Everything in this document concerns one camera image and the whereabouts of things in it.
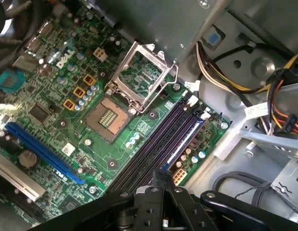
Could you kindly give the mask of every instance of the wire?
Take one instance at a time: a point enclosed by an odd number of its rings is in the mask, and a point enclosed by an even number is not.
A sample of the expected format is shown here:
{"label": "wire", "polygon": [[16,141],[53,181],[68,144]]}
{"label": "wire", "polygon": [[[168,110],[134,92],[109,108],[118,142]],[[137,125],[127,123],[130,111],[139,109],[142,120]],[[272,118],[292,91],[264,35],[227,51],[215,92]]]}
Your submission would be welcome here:
{"label": "wire", "polygon": [[251,191],[251,190],[253,190],[253,189],[265,189],[265,188],[268,188],[268,186],[256,186],[256,187],[252,187],[252,188],[247,189],[247,190],[244,191],[244,192],[239,193],[239,194],[236,195],[234,198],[237,199],[239,196],[241,196],[241,195],[243,195],[243,194],[246,194],[246,193],[248,193],[249,191]]}

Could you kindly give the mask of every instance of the capacitor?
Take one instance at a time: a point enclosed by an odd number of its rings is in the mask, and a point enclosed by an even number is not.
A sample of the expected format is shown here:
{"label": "capacitor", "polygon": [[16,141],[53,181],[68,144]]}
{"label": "capacitor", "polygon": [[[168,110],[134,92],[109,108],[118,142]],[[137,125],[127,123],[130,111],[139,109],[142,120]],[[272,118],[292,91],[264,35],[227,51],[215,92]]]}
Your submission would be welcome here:
{"label": "capacitor", "polygon": [[199,158],[198,158],[197,156],[193,156],[193,157],[192,157],[192,162],[193,162],[194,164],[196,164],[196,163],[198,162],[198,160],[199,160]]}
{"label": "capacitor", "polygon": [[100,89],[100,87],[98,85],[91,86],[91,90],[93,90],[93,91],[98,91],[99,89]]}
{"label": "capacitor", "polygon": [[75,111],[81,111],[82,110],[82,106],[76,105],[74,109],[75,109]]}
{"label": "capacitor", "polygon": [[139,140],[139,139],[140,139],[140,135],[139,135],[139,133],[138,133],[138,132],[135,132],[133,138],[134,138],[135,140]]}
{"label": "capacitor", "polygon": [[89,97],[88,95],[84,95],[84,96],[82,97],[82,99],[83,99],[84,101],[89,101],[89,100],[90,100],[90,97]]}
{"label": "capacitor", "polygon": [[67,78],[65,78],[65,77],[58,77],[57,78],[57,82],[59,84],[66,84],[67,83]]}
{"label": "capacitor", "polygon": [[49,64],[44,64],[43,68],[48,72],[51,73],[53,71],[53,67],[50,66]]}
{"label": "capacitor", "polygon": [[92,144],[91,140],[89,140],[89,139],[85,140],[85,145],[90,146],[91,144]]}
{"label": "capacitor", "polygon": [[67,69],[71,72],[76,72],[77,71],[77,66],[73,64],[67,65]]}
{"label": "capacitor", "polygon": [[89,95],[89,96],[94,95],[94,91],[92,91],[92,90],[87,90],[87,95]]}
{"label": "capacitor", "polygon": [[186,155],[181,155],[181,157],[180,157],[180,159],[181,159],[181,161],[186,161],[186,159],[187,159],[187,156]]}
{"label": "capacitor", "polygon": [[83,53],[77,53],[76,57],[78,60],[85,60],[85,55]]}
{"label": "capacitor", "polygon": [[19,163],[25,168],[31,168],[34,167],[37,163],[38,157],[33,152],[25,150],[22,153],[20,153],[18,160]]}
{"label": "capacitor", "polygon": [[3,130],[0,131],[0,137],[4,137],[5,136],[5,132]]}
{"label": "capacitor", "polygon": [[94,16],[93,13],[90,12],[90,11],[86,13],[86,17],[87,17],[89,20],[92,19],[93,16]]}
{"label": "capacitor", "polygon": [[86,102],[84,102],[83,100],[79,100],[78,104],[79,104],[80,106],[84,106],[84,105],[86,104]]}
{"label": "capacitor", "polygon": [[187,148],[185,149],[185,153],[189,155],[190,153],[192,153],[192,150],[190,148]]}
{"label": "capacitor", "polygon": [[181,162],[181,161],[178,161],[178,162],[176,163],[176,167],[177,167],[177,168],[182,167],[182,162]]}
{"label": "capacitor", "polygon": [[127,148],[130,148],[132,145],[131,145],[130,142],[127,142],[127,143],[125,144],[125,146],[126,146]]}
{"label": "capacitor", "polygon": [[203,159],[203,158],[206,157],[206,153],[205,153],[204,151],[200,151],[200,152],[198,153],[198,156],[199,156],[199,158]]}
{"label": "capacitor", "polygon": [[134,138],[131,138],[131,139],[130,139],[130,143],[131,143],[132,145],[134,145],[134,144],[136,143],[136,140],[135,140]]}

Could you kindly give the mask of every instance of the chipset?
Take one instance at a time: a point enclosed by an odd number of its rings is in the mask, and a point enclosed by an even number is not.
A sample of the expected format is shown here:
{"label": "chipset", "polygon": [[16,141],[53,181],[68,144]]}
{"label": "chipset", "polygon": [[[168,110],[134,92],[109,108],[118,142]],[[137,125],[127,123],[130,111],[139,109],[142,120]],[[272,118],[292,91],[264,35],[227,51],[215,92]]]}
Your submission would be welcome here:
{"label": "chipset", "polygon": [[36,103],[29,111],[29,114],[32,117],[34,117],[38,122],[43,124],[47,121],[50,112],[40,104]]}
{"label": "chipset", "polygon": [[104,98],[86,117],[86,124],[107,142],[112,142],[128,124],[130,117],[119,105]]}

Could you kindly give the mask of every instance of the gray metal panel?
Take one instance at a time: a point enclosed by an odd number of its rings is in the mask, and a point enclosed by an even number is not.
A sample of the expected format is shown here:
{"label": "gray metal panel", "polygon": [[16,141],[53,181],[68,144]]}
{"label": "gray metal panel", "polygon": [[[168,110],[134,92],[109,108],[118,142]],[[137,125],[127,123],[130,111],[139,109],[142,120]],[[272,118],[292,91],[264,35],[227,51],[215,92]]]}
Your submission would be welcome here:
{"label": "gray metal panel", "polygon": [[298,163],[294,160],[284,167],[271,186],[298,209]]}
{"label": "gray metal panel", "polygon": [[88,0],[108,21],[120,22],[142,44],[154,43],[169,61],[191,49],[210,13],[228,0]]}
{"label": "gray metal panel", "polygon": [[298,53],[298,0],[234,0],[229,10],[266,42]]}

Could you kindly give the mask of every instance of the screw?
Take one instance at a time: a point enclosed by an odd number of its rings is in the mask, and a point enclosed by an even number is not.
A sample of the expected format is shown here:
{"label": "screw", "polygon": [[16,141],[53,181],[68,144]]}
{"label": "screw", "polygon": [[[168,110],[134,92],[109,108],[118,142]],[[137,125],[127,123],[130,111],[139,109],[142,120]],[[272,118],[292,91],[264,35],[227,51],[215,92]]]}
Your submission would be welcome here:
{"label": "screw", "polygon": [[158,192],[159,191],[159,188],[151,188],[151,191]]}
{"label": "screw", "polygon": [[248,158],[253,158],[253,157],[254,157],[254,154],[253,154],[252,151],[246,151],[246,152],[244,153],[244,155],[247,156]]}
{"label": "screw", "polygon": [[208,198],[214,198],[214,197],[215,197],[215,194],[212,193],[212,192],[209,192],[209,193],[207,194],[207,197],[208,197]]}
{"label": "screw", "polygon": [[107,95],[112,95],[112,90],[111,90],[111,89],[108,89],[108,90],[106,91],[106,94],[107,94]]}
{"label": "screw", "polygon": [[225,123],[225,122],[223,122],[223,123],[221,123],[220,127],[221,127],[221,129],[227,129],[228,128],[228,124]]}
{"label": "screw", "polygon": [[178,83],[173,84],[174,90],[180,90],[181,86]]}
{"label": "screw", "polygon": [[287,191],[287,189],[286,189],[285,187],[282,187],[282,188],[280,189],[280,191],[281,191],[282,193],[285,193],[285,192]]}
{"label": "screw", "polygon": [[123,192],[120,194],[120,197],[127,197],[129,194],[127,192]]}
{"label": "screw", "polygon": [[176,193],[180,193],[180,192],[183,191],[183,189],[181,189],[181,188],[175,188],[174,191],[175,191]]}
{"label": "screw", "polygon": [[94,187],[94,186],[91,186],[90,188],[89,188],[89,192],[91,193],[91,194],[95,194],[96,193],[96,188]]}

